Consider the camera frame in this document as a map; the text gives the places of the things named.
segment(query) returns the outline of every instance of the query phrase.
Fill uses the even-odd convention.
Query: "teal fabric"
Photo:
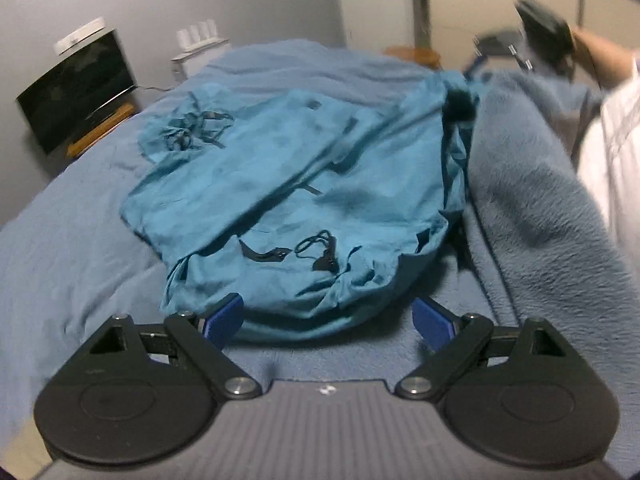
[[[251,106],[214,84],[191,91],[140,135],[156,165],[121,210],[168,267],[162,312],[201,312],[238,292],[238,338],[270,342],[378,314],[433,265],[462,214],[472,125],[443,126],[442,108],[452,89],[474,103],[479,88],[431,73],[378,108],[302,90]],[[337,239],[337,274],[312,270],[320,244],[266,263],[239,243],[262,253],[321,230]]]

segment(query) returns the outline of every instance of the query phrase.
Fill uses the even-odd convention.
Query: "gray wall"
[[[40,154],[15,98],[60,61],[57,40],[99,16],[118,29],[144,86],[174,85],[175,31],[206,18],[234,45],[288,38],[344,44],[337,0],[0,0],[0,226],[63,167],[59,153]]]

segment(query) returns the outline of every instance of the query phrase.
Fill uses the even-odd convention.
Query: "white wall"
[[[413,0],[340,0],[347,46],[379,54],[414,44]]]
[[[474,56],[473,38],[491,30],[520,26],[515,0],[430,0],[432,47],[444,68],[460,69]],[[570,25],[578,0],[538,0]],[[584,26],[629,48],[640,47],[640,3],[636,0],[586,0]]]
[[[175,31],[206,18],[236,45],[287,38],[344,44],[337,0],[0,0],[0,226],[62,167],[34,146],[15,98],[60,61],[57,40],[99,16],[118,29],[145,86],[174,84]]]

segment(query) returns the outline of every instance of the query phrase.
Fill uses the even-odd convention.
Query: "monitor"
[[[38,144],[50,153],[79,130],[87,133],[92,115],[135,87],[112,30],[57,64],[17,101]]]

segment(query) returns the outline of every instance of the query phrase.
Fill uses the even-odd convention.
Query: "metal screw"
[[[332,396],[334,393],[338,391],[338,388],[336,388],[332,384],[327,384],[326,386],[322,386],[321,388],[318,388],[318,391],[323,395]]]
[[[424,377],[405,377],[400,381],[400,387],[408,394],[421,395],[429,393],[431,381]]]
[[[233,377],[225,383],[225,390],[233,395],[246,395],[253,393],[258,387],[251,377]]]

